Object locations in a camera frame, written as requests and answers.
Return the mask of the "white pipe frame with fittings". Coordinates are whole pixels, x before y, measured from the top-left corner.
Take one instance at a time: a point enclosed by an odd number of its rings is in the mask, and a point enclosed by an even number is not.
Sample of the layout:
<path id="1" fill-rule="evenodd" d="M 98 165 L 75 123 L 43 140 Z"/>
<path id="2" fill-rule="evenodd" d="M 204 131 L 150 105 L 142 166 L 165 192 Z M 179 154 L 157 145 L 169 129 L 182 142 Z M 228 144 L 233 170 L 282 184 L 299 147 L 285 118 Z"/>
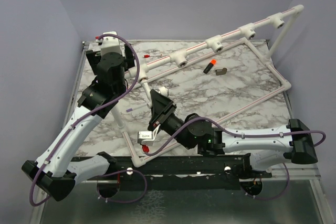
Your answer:
<path id="1" fill-rule="evenodd" d="M 149 62 L 145 67 L 150 74 L 148 84 L 168 86 L 170 98 L 177 105 L 176 115 L 181 118 L 197 113 L 230 129 L 265 129 L 286 124 L 290 115 L 285 110 L 283 94 L 291 83 L 271 60 L 276 46 L 267 48 L 264 41 L 252 42 L 250 37 L 257 28 L 272 24 L 281 30 L 275 41 L 279 45 L 302 11 L 303 6 L 297 5 L 216 36 L 214 41 L 223 45 L 218 53 L 207 42 L 182 49 L 188 60 L 183 68 L 177 67 L 169 56 Z M 216 64 L 204 74 L 213 59 Z M 227 68 L 227 73 L 217 76 L 215 70 L 223 68 Z"/>

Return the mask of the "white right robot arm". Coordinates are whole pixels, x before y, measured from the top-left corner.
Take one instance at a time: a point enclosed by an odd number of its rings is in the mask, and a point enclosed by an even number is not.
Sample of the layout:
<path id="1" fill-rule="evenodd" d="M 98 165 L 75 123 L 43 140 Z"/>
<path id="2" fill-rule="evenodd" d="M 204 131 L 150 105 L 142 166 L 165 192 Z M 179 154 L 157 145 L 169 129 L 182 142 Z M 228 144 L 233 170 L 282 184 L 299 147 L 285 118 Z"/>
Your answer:
<path id="1" fill-rule="evenodd" d="M 174 102 L 155 90 L 150 91 L 151 119 L 148 130 L 164 131 L 186 149 L 197 148 L 200 155 L 217 155 L 257 150 L 241 164 L 246 177 L 254 177 L 276 164 L 292 162 L 299 165 L 318 161 L 312 139 L 314 131 L 298 119 L 288 124 L 259 130 L 227 130 L 214 121 L 193 113 L 185 120 L 175 114 Z"/>

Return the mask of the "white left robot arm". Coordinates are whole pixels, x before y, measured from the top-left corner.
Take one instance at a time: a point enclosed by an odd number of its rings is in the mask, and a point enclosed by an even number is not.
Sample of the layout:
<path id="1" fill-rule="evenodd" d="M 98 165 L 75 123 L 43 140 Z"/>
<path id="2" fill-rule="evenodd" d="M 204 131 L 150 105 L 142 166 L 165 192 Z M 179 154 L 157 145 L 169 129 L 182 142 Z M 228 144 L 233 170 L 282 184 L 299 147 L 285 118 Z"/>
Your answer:
<path id="1" fill-rule="evenodd" d="M 125 83 L 125 70 L 135 67 L 139 76 L 139 57 L 129 42 L 124 53 L 112 47 L 101 47 L 101 55 L 87 53 L 95 78 L 78 100 L 72 116 L 52 144 L 34 161 L 27 160 L 22 171 L 31 179 L 29 202 L 37 207 L 44 201 L 34 201 L 34 189 L 39 187 L 47 198 L 65 199 L 74 187 L 87 179 L 102 176 L 112 178 L 119 173 L 117 161 L 106 152 L 81 162 L 72 158 L 90 132 L 113 110 L 130 91 Z"/>

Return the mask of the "white plastic water faucet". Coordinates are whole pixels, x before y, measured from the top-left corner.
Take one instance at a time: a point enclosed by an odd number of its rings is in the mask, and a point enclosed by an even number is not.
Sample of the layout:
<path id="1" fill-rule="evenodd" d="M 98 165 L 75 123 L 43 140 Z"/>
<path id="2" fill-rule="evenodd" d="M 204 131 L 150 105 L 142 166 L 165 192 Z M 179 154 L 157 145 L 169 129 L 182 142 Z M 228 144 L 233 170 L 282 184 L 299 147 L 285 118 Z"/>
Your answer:
<path id="1" fill-rule="evenodd" d="M 150 88 L 150 86 L 148 84 L 148 79 L 147 78 L 141 79 L 139 81 L 139 84 L 144 89 L 144 92 L 145 92 L 145 95 L 146 95 L 148 101 L 151 102 L 151 94 L 150 94 L 150 92 L 151 92 L 152 89 Z M 158 87 L 158 88 L 154 88 L 154 90 L 157 93 L 159 93 L 159 94 L 161 94 L 161 95 L 163 95 L 165 97 L 169 96 L 169 90 L 168 90 L 168 88 L 166 88 L 164 86 L 161 86 L 161 87 Z"/>

